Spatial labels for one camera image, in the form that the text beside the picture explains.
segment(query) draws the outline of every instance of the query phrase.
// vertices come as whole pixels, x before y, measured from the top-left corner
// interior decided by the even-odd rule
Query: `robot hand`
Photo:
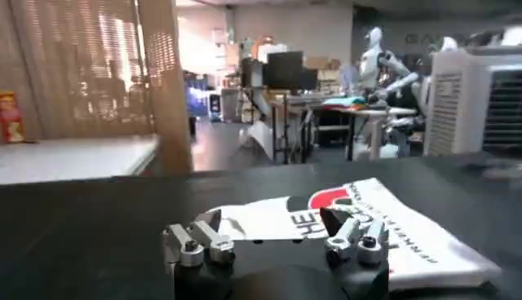
[[[379,89],[374,92],[374,95],[375,95],[375,97],[377,97],[377,99],[386,101],[389,93],[385,89]]]
[[[170,298],[389,299],[384,222],[374,220],[361,229],[347,212],[320,209],[319,215],[329,236],[293,242],[231,240],[218,233],[221,213],[204,216],[188,229],[169,225],[162,238]]]
[[[411,126],[414,123],[413,117],[402,117],[400,119],[392,119],[389,121],[390,127],[401,127],[401,126]]]
[[[389,95],[389,93],[387,90],[384,90],[384,89],[376,90],[373,94],[371,94],[368,97],[368,103],[369,104],[377,104],[377,103],[385,104],[388,95]]]

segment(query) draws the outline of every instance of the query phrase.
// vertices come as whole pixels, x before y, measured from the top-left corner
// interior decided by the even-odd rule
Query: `red logo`
[[[345,187],[335,187],[327,190],[316,192],[308,201],[308,208],[311,210],[328,207],[337,200],[349,200],[348,191]]]

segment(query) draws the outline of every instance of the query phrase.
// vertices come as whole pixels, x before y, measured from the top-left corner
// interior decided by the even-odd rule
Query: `black monitor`
[[[263,63],[251,58],[241,61],[241,86],[261,87],[263,86]]]
[[[317,88],[317,70],[303,68],[301,73],[301,90],[315,90]]]
[[[300,90],[302,73],[302,51],[270,53],[265,68],[264,82],[269,89]]]

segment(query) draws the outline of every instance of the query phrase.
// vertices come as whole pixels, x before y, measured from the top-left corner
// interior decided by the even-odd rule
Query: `white cloth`
[[[354,65],[345,64],[339,72],[339,81],[344,90],[354,90],[359,81],[359,71]]]
[[[328,233],[321,218],[316,216],[319,214],[317,208],[327,205],[350,212],[361,222],[361,229],[367,228],[374,219],[385,222],[390,234],[390,290],[476,287],[496,279],[501,273],[495,263],[404,205],[377,179],[317,191],[307,203],[299,202],[303,204],[301,208],[296,207],[298,202],[289,208],[288,202],[292,198],[286,196],[215,208],[221,209],[223,216],[219,234],[233,240],[280,240],[294,239],[297,229],[305,238],[324,238]],[[230,220],[235,220],[233,223],[242,230],[226,224]]]

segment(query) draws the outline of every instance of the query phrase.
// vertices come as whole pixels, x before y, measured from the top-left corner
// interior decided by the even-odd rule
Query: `desk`
[[[345,157],[347,161],[353,160],[353,140],[355,138],[355,124],[356,117],[377,117],[378,120],[372,124],[372,140],[370,144],[371,159],[379,157],[379,150],[381,148],[381,134],[382,124],[389,116],[411,116],[415,115],[417,111],[409,108],[389,108],[387,110],[362,109],[356,110],[351,108],[333,108],[334,110],[350,115],[350,131],[348,133],[347,146],[345,147]]]
[[[307,120],[307,113],[310,109],[321,108],[322,103],[327,99],[335,97],[343,97],[341,95],[321,95],[321,94],[310,94],[310,95],[299,95],[299,96],[283,96],[282,101],[272,101],[272,154],[274,160],[278,152],[283,152],[283,163],[289,163],[289,144],[288,144],[288,113],[293,113],[299,116],[301,122],[300,130],[300,150],[301,159],[300,162],[306,162],[308,156],[312,152],[311,139],[312,139],[312,126],[310,120]],[[276,109],[282,108],[283,110],[283,142],[284,147],[277,149],[276,147]]]
[[[494,282],[497,297],[478,290],[455,295],[427,290],[393,294],[392,300],[522,299],[520,191],[478,178],[462,166],[465,160],[484,158],[410,157],[354,162],[349,168],[284,165],[183,178],[0,187],[1,298],[166,299],[170,290],[160,239],[165,225],[187,224],[216,206],[311,195],[376,177],[407,206],[504,269],[504,277]]]
[[[57,139],[0,146],[0,185],[140,174],[155,156],[157,136]]]

